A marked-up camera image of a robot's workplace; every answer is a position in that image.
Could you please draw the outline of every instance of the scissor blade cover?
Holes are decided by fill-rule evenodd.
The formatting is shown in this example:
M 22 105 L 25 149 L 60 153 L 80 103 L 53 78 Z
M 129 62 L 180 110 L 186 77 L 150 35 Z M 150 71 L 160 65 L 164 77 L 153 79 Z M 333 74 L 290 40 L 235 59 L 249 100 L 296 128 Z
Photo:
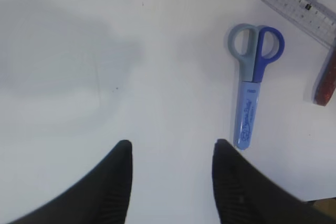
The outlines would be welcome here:
M 235 124 L 235 146 L 240 150 L 249 147 L 257 110 L 260 83 L 245 82 L 240 85 Z

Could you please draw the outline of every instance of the light blue handle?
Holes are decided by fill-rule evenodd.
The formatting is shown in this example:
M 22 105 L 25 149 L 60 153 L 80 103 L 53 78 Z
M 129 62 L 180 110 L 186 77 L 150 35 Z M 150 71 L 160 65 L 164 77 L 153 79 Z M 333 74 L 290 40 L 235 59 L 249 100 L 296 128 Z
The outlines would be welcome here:
M 238 53 L 235 40 L 241 31 L 249 30 L 250 36 L 246 54 L 241 55 Z M 242 81 L 253 81 L 254 67 L 256 61 L 256 53 L 258 46 L 259 28 L 249 24 L 240 24 L 232 29 L 228 36 L 228 49 L 230 53 L 239 60 L 240 63 L 240 76 Z

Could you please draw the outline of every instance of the ruler markings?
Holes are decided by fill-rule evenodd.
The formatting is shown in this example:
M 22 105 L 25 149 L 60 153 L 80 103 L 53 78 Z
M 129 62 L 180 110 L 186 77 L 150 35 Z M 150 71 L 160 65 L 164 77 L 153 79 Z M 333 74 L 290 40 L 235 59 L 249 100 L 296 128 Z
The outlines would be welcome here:
M 262 0 L 327 47 L 336 44 L 336 14 L 316 0 Z

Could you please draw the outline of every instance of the printed numbers on ruler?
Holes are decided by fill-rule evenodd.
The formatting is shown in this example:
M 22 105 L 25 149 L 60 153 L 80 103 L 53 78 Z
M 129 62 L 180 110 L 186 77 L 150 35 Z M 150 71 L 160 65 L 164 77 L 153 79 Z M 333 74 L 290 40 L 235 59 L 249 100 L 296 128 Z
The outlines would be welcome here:
M 262 0 L 326 46 L 336 43 L 336 17 L 315 0 Z

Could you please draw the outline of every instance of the dark blue handle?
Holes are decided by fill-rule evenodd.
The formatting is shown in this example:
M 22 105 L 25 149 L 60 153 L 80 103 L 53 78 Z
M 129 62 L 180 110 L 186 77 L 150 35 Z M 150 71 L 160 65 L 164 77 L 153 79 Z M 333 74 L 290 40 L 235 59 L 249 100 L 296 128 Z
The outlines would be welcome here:
M 263 57 L 263 53 L 262 53 L 262 46 L 264 44 L 264 37 L 265 37 L 266 32 L 270 32 L 274 34 L 275 37 L 277 37 L 279 41 L 279 50 L 270 59 L 266 59 L 265 57 Z M 277 29 L 272 28 L 272 27 L 264 27 L 260 30 L 259 38 L 258 38 L 258 46 L 257 46 L 256 64 L 255 64 L 254 75 L 253 75 L 254 83 L 262 82 L 262 78 L 264 77 L 264 73 L 265 73 L 265 69 L 267 65 L 278 60 L 283 54 L 284 49 L 285 49 L 285 40 L 281 32 L 279 32 Z

